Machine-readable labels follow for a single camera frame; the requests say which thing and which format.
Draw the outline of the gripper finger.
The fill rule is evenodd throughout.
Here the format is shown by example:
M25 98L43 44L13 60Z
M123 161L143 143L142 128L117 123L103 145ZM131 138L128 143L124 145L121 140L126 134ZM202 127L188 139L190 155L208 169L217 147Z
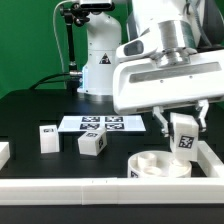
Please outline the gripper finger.
M152 110L154 119L160 125L161 133L163 134L164 137L168 137L169 136L169 126L168 126L168 121L163 116L163 112L164 112L164 110L161 106L155 106Z
M209 109L208 100L207 99L199 100L196 104L195 109L198 112L196 121L199 124L199 130L201 132L205 132L207 128L205 118Z

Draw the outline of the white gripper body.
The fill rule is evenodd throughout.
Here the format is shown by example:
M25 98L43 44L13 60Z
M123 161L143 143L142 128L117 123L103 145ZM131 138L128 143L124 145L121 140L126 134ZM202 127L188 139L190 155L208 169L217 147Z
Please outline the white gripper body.
M191 63L158 68L150 59L117 66L113 76L113 104L127 115L224 100L224 50L194 54Z

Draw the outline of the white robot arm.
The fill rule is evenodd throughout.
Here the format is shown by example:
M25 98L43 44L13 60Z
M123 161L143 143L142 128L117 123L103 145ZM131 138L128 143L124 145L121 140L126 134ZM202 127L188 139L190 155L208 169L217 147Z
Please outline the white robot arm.
M110 97L119 115L151 111L164 134L164 109L195 105L206 129L211 102L224 100L224 18L213 0L131 0L128 41L109 20L104 0L81 0L87 12L88 59L79 92Z

